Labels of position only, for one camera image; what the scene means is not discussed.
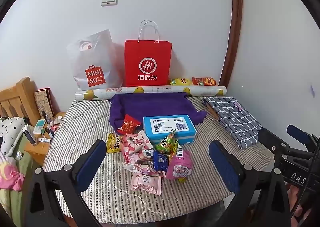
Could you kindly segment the person right hand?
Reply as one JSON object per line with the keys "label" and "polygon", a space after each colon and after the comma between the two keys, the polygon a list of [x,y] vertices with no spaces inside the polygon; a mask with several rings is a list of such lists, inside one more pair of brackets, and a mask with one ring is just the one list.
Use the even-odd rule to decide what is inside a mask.
{"label": "person right hand", "polygon": [[302,191],[292,185],[286,184],[290,206],[290,226],[319,226],[319,192],[304,193],[307,200],[302,203],[299,197]]}

